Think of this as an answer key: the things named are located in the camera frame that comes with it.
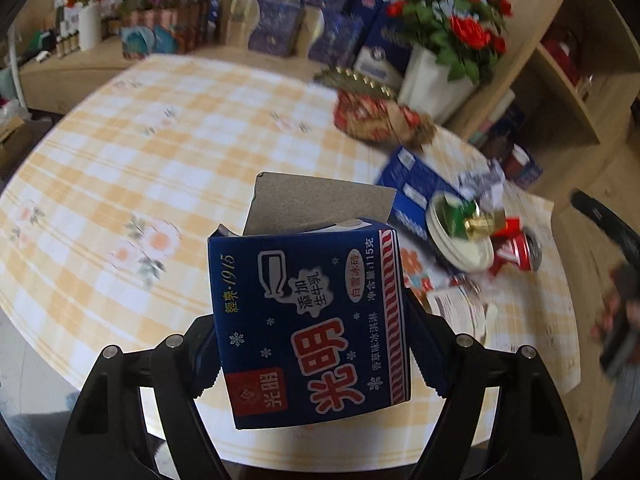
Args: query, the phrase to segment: cardboard flap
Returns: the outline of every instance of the cardboard flap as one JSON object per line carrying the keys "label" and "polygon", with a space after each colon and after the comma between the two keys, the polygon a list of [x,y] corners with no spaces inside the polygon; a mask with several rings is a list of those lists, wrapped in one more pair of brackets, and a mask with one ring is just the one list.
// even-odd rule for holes
{"label": "cardboard flap", "polygon": [[245,236],[302,232],[352,218],[386,222],[396,190],[312,176],[261,173]]}

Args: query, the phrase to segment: red striped border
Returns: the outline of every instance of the red striped border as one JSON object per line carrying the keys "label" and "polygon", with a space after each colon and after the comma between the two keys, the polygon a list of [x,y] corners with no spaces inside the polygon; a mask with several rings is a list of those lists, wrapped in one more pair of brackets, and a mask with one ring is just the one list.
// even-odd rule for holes
{"label": "red striped border", "polygon": [[385,305],[386,347],[389,363],[391,404],[408,400],[406,388],[404,325],[399,285],[398,241],[392,230],[380,231],[382,293]]}

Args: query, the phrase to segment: stack of plates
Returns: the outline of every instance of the stack of plates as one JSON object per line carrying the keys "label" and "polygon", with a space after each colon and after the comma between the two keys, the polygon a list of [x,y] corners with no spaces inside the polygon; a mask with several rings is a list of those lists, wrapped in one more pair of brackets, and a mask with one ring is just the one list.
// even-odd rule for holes
{"label": "stack of plates", "polygon": [[431,203],[426,212],[427,229],[433,243],[440,251],[442,257],[460,271],[473,274],[485,272],[494,263],[494,247],[489,237],[475,242],[452,238],[447,235],[437,211],[440,203],[449,199],[450,202],[459,199],[449,193],[437,192],[431,198]]}

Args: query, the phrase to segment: white vase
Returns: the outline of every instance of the white vase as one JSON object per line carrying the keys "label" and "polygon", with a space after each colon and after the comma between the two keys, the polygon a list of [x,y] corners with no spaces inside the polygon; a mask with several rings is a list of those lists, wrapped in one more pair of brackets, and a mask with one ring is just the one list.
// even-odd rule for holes
{"label": "white vase", "polygon": [[91,50],[102,41],[100,5],[95,2],[83,7],[78,16],[78,32],[80,33],[80,50]]}
{"label": "white vase", "polygon": [[449,66],[437,64],[433,52],[414,45],[398,103],[429,114],[436,124],[444,124],[475,88],[467,77],[449,82],[448,76]]}

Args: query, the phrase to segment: white plate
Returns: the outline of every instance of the white plate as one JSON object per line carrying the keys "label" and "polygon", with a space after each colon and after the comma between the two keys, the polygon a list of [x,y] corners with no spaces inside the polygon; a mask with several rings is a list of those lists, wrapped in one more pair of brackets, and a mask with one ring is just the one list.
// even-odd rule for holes
{"label": "white plate", "polygon": [[434,234],[432,237],[439,238],[440,244],[446,248],[443,256],[447,259],[449,259],[449,256],[453,256],[457,263],[462,264],[458,268],[463,272],[483,272],[487,270],[494,262],[494,247],[491,244],[491,239],[487,237],[477,242],[471,242],[449,237],[436,214],[436,204],[440,203],[444,196],[444,193],[438,192],[431,197],[427,214],[427,219],[431,220],[433,225]]}

